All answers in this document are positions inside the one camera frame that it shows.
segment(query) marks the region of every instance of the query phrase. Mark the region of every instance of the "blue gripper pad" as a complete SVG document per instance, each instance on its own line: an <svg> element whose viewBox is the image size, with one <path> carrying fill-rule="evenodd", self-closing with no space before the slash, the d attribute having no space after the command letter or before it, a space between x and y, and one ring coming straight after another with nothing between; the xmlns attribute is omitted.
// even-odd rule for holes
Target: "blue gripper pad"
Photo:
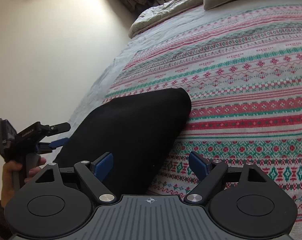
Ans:
<svg viewBox="0 0 302 240"><path fill-rule="evenodd" d="M59 140L56 140L56 141L52 141L50 144L49 144L49 147L51 148L57 148L57 147L61 147L63 146L64 144L66 144L66 142L68 141L69 139L67 137L65 138L62 138L62 139L59 139Z"/></svg>
<svg viewBox="0 0 302 240"><path fill-rule="evenodd" d="M202 181L211 171L211 163L197 152L190 152L189 167L200 181Z"/></svg>
<svg viewBox="0 0 302 240"><path fill-rule="evenodd" d="M100 158L91 163L90 170L99 181L103 181L107 174L113 168L113 155L112 153L105 153Z"/></svg>

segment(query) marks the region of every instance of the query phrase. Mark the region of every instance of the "red and green patterned blanket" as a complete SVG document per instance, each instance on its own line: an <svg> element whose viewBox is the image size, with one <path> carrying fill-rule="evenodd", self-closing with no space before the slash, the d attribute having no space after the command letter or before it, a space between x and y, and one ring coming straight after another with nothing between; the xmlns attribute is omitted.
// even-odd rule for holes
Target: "red and green patterned blanket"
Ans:
<svg viewBox="0 0 302 240"><path fill-rule="evenodd" d="M190 151L250 161L292 197L302 223L302 5L230 15L141 50L104 102L163 88L184 88L192 111L150 192L192 190Z"/></svg>

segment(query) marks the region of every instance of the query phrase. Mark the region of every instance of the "finger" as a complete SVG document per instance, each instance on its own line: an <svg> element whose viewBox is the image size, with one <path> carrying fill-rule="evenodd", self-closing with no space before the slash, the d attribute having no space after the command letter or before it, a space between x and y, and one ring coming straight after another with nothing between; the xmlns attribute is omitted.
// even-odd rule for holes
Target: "finger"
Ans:
<svg viewBox="0 0 302 240"><path fill-rule="evenodd" d="M39 171L41 170L40 167L35 167L35 168L32 168L28 171L28 177L34 177Z"/></svg>
<svg viewBox="0 0 302 240"><path fill-rule="evenodd" d="M38 166L44 165L46 163L46 159L44 157L41 157L38 161Z"/></svg>
<svg viewBox="0 0 302 240"><path fill-rule="evenodd" d="M15 161L9 161L3 165L3 173L2 173L2 182L3 187L7 189L13 189L13 179L12 172L20 171L22 169L22 164L17 163Z"/></svg>
<svg viewBox="0 0 302 240"><path fill-rule="evenodd" d="M32 178L26 178L26 179L24 179L24 183L29 182L31 179L32 179Z"/></svg>

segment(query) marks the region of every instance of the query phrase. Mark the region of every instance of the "hand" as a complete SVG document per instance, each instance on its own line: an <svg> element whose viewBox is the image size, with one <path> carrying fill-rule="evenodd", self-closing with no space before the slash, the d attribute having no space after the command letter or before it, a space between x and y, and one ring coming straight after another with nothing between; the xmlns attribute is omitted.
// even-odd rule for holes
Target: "hand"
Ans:
<svg viewBox="0 0 302 240"><path fill-rule="evenodd" d="M39 160L38 165L44 165L46 163L45 158ZM14 186L13 186L13 172L20 171L23 165L15 161L9 161L3 165L2 173L2 191L1 191L1 206L5 208L8 201L14 196ZM24 180L25 183L30 181L39 171L40 167L35 167L30 169L28 172L28 177Z"/></svg>

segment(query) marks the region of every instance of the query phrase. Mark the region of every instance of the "silver screw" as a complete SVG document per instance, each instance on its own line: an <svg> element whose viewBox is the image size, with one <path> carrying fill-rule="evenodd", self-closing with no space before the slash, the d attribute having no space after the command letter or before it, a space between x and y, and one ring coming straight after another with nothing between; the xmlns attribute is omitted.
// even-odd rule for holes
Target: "silver screw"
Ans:
<svg viewBox="0 0 302 240"><path fill-rule="evenodd" d="M188 201L199 202L202 200L202 196L198 194L191 194L187 196Z"/></svg>
<svg viewBox="0 0 302 240"><path fill-rule="evenodd" d="M99 197L99 199L103 202L110 202L115 199L115 197L112 194L103 194Z"/></svg>

